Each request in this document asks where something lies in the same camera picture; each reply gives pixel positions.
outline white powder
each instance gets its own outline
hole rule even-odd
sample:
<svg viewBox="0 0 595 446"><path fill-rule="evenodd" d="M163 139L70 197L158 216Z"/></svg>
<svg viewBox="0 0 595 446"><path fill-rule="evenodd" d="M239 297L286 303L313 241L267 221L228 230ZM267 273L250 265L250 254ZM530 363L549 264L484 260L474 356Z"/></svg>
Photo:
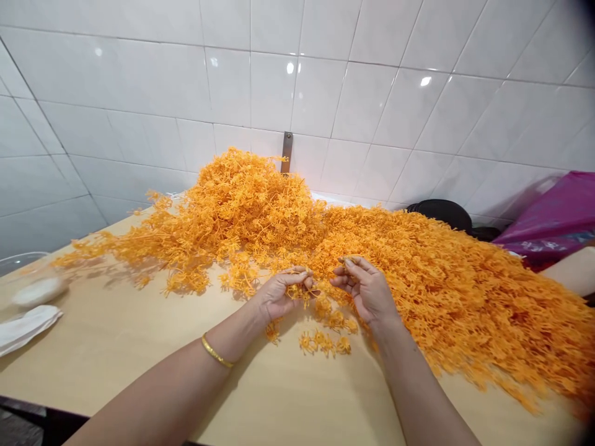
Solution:
<svg viewBox="0 0 595 446"><path fill-rule="evenodd" d="M67 288L67 283L60 278L41 279L24 287L12 296L12 303L21 307L36 307L54 299Z"/></svg>

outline hand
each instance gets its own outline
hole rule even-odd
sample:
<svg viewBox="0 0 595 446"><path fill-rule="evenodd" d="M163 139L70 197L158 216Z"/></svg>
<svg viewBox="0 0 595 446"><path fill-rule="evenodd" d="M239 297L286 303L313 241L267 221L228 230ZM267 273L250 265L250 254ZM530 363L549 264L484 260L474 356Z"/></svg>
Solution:
<svg viewBox="0 0 595 446"><path fill-rule="evenodd" d="M345 257L345 266L333 271L330 284L353 297L360 317L368 325L388 319L400 319L384 274L362 257Z"/></svg>
<svg viewBox="0 0 595 446"><path fill-rule="evenodd" d="M291 299L285 294L287 287L295 284L301 284L306 289L312 289L314 285L312 271L303 266L286 269L270 278L250 299L250 302L254 300L258 303L258 308L265 317L267 324L274 319L285 316L302 303L301 299Z"/></svg>

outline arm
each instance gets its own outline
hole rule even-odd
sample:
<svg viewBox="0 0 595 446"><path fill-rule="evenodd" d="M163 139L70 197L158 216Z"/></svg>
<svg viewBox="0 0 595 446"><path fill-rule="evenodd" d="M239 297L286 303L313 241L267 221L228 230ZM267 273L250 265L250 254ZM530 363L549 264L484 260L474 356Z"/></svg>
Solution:
<svg viewBox="0 0 595 446"><path fill-rule="evenodd" d="M372 329L407 445L480 446L403 325L384 275L359 257L335 274L331 283L353 296Z"/></svg>
<svg viewBox="0 0 595 446"><path fill-rule="evenodd" d="M238 361L272 319L299 305L285 296L291 284L312 287L311 272L280 274L265 283L246 304L206 339L225 360ZM203 419L230 373L213 358L200 338L174 352L140 376L87 421L65 444L180 445Z"/></svg>

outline white wall tile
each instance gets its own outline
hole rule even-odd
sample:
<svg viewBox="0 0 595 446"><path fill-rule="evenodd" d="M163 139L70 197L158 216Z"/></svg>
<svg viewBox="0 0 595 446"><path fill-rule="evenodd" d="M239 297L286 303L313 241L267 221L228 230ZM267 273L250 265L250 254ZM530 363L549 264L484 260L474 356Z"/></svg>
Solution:
<svg viewBox="0 0 595 446"><path fill-rule="evenodd" d="M199 172L217 154L213 124L180 119L176 122L188 171Z"/></svg>
<svg viewBox="0 0 595 446"><path fill-rule="evenodd" d="M514 64L509 78L564 82L593 46L582 0L559 0Z"/></svg>
<svg viewBox="0 0 595 446"><path fill-rule="evenodd" d="M250 0L200 0L205 45L250 49Z"/></svg>
<svg viewBox="0 0 595 446"><path fill-rule="evenodd" d="M353 195L386 201L409 159L411 150L395 147L370 147Z"/></svg>
<svg viewBox="0 0 595 446"><path fill-rule="evenodd" d="M564 83L579 87L595 87L595 49L589 51Z"/></svg>
<svg viewBox="0 0 595 446"><path fill-rule="evenodd" d="M198 1L5 0L0 25L202 45Z"/></svg>
<svg viewBox="0 0 595 446"><path fill-rule="evenodd" d="M138 208L146 209L151 206L148 201L130 201L121 198L104 197L101 195L93 195L93 200L99 211L101 211L104 218L107 220L107 224L114 224L130 217L132 213Z"/></svg>
<svg viewBox="0 0 595 446"><path fill-rule="evenodd" d="M178 193L191 186L181 170L75 155L71 160L92 195L143 202L149 190Z"/></svg>
<svg viewBox="0 0 595 446"><path fill-rule="evenodd" d="M4 158L0 162L0 216L38 208L81 194L49 155Z"/></svg>
<svg viewBox="0 0 595 446"><path fill-rule="evenodd" d="M217 155L227 152L231 146L236 149L250 152L252 133L245 127L226 126L214 124L215 148Z"/></svg>
<svg viewBox="0 0 595 446"><path fill-rule="evenodd" d="M415 149L457 153L501 84L494 79L451 76Z"/></svg>
<svg viewBox="0 0 595 446"><path fill-rule="evenodd" d="M198 46L4 27L0 36L39 100L210 119Z"/></svg>
<svg viewBox="0 0 595 446"><path fill-rule="evenodd" d="M62 144L58 141L39 104L34 99L16 98L15 101L45 149L51 154L63 154Z"/></svg>
<svg viewBox="0 0 595 446"><path fill-rule="evenodd" d="M513 220L506 220L506 219L492 219L488 226L500 229L501 231L505 231L506 228L513 222Z"/></svg>
<svg viewBox="0 0 595 446"><path fill-rule="evenodd" d="M554 2L488 0L455 72L504 79Z"/></svg>
<svg viewBox="0 0 595 446"><path fill-rule="evenodd" d="M332 137L372 142L397 69L349 62Z"/></svg>
<svg viewBox="0 0 595 446"><path fill-rule="evenodd" d="M298 58L252 53L252 127L286 131L291 126Z"/></svg>
<svg viewBox="0 0 595 446"><path fill-rule="evenodd" d="M361 0L306 0L301 56L347 60Z"/></svg>
<svg viewBox="0 0 595 446"><path fill-rule="evenodd" d="M470 214L470 216L473 227L490 226L491 222L494 221L494 218L492 217L478 216L475 214Z"/></svg>
<svg viewBox="0 0 595 446"><path fill-rule="evenodd" d="M351 197L351 202L353 204L355 204L356 206L362 206L364 208L373 208L374 206L377 206L378 204L380 204L381 206L384 207L384 204L386 203L385 201L382 200L376 200L373 198L360 198L360 197Z"/></svg>
<svg viewBox="0 0 595 446"><path fill-rule="evenodd" d="M68 155L52 155L51 159L62 174L72 196L81 196L89 193Z"/></svg>
<svg viewBox="0 0 595 446"><path fill-rule="evenodd" d="M554 85L505 81L459 155L501 160L553 99Z"/></svg>
<svg viewBox="0 0 595 446"><path fill-rule="evenodd" d="M388 201L409 205L430 198L452 158L452 155L413 151Z"/></svg>
<svg viewBox="0 0 595 446"><path fill-rule="evenodd" d="M289 171L306 180L310 189L318 189L327 157L328 139L293 134L293 148Z"/></svg>
<svg viewBox="0 0 595 446"><path fill-rule="evenodd" d="M374 142L413 149L447 79L445 73L399 68Z"/></svg>
<svg viewBox="0 0 595 446"><path fill-rule="evenodd" d="M252 0L250 49L296 56L304 0Z"/></svg>
<svg viewBox="0 0 595 446"><path fill-rule="evenodd" d="M467 212L492 217L516 218L519 208L527 206L558 178L554 169L500 162L465 205Z"/></svg>
<svg viewBox="0 0 595 446"><path fill-rule="evenodd" d="M0 40L0 79L14 97L33 99L25 80L20 75L19 69L14 64L10 54Z"/></svg>
<svg viewBox="0 0 595 446"><path fill-rule="evenodd" d="M47 155L15 100L0 96L0 157Z"/></svg>
<svg viewBox="0 0 595 446"><path fill-rule="evenodd" d="M51 102L40 106L69 154L124 159L106 110Z"/></svg>
<svg viewBox="0 0 595 446"><path fill-rule="evenodd" d="M556 166L568 170L581 170L583 172L595 172L595 120L591 120L579 133L568 143L558 159Z"/></svg>
<svg viewBox="0 0 595 446"><path fill-rule="evenodd" d="M300 57L291 131L330 137L347 62Z"/></svg>
<svg viewBox="0 0 595 446"><path fill-rule="evenodd" d="M399 65L421 0L364 0L349 59Z"/></svg>
<svg viewBox="0 0 595 446"><path fill-rule="evenodd" d="M350 206L357 206L355 203L352 203L351 200L353 197L349 195L342 195L342 194L333 194L329 192L323 191L311 191L312 198L314 199L323 199L327 202L328 205L334 204L337 206L344 206L346 208Z"/></svg>
<svg viewBox="0 0 595 446"><path fill-rule="evenodd" d="M0 77L0 96L10 96L10 95L11 95L11 93L8 91L8 89L4 85L4 83L2 81L2 77Z"/></svg>
<svg viewBox="0 0 595 446"><path fill-rule="evenodd" d="M283 155L283 136L282 132L274 132L269 130L252 129L252 140L250 145L252 153L264 157L282 156ZM281 170L281 162L275 161L277 170Z"/></svg>
<svg viewBox="0 0 595 446"><path fill-rule="evenodd" d="M370 144L331 139L320 178L320 190L353 195Z"/></svg>
<svg viewBox="0 0 595 446"><path fill-rule="evenodd" d="M250 126L250 53L205 48L213 122Z"/></svg>
<svg viewBox="0 0 595 446"><path fill-rule="evenodd" d="M402 66L452 71L486 0L425 0Z"/></svg>
<svg viewBox="0 0 595 446"><path fill-rule="evenodd" d="M53 252L105 225L89 195L2 217L0 257L31 251Z"/></svg>
<svg viewBox="0 0 595 446"><path fill-rule="evenodd" d="M496 164L495 161L455 157L431 197L451 200L465 207Z"/></svg>
<svg viewBox="0 0 595 446"><path fill-rule="evenodd" d="M124 161L187 170L175 119L108 111Z"/></svg>
<svg viewBox="0 0 595 446"><path fill-rule="evenodd" d="M406 209L407 206L408 205L404 204L404 203L393 203L391 201L387 201L386 203L384 203L384 208L391 212L399 211L401 209Z"/></svg>
<svg viewBox="0 0 595 446"><path fill-rule="evenodd" d="M563 149L595 116L595 90L558 87L553 100L526 128L504 160L559 167Z"/></svg>

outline pile of orange flowers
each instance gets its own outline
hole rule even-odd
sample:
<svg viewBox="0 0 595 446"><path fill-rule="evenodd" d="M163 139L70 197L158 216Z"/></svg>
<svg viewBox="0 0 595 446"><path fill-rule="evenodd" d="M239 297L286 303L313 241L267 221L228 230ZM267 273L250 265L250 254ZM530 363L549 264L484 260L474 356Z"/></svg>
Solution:
<svg viewBox="0 0 595 446"><path fill-rule="evenodd" d="M355 333L353 300L333 288L339 256L357 253L386 276L403 322L436 375L462 373L481 389L495 383L535 412L547 390L595 402L595 313L521 260L417 213L327 207L313 201L304 180L284 176L271 159L234 148L200 173L179 204L154 195L154 212L122 236L102 231L56 261L78 265L106 254L139 268L169 270L165 291L201 293L213 262L227 268L224 288L248 298L261 270L292 265L314 271L320 294L288 290L314 318L339 333ZM151 274L140 275L140 286ZM267 328L276 341L278 324ZM359 324L368 333L368 327ZM300 338L304 352L349 353L321 332Z"/></svg>

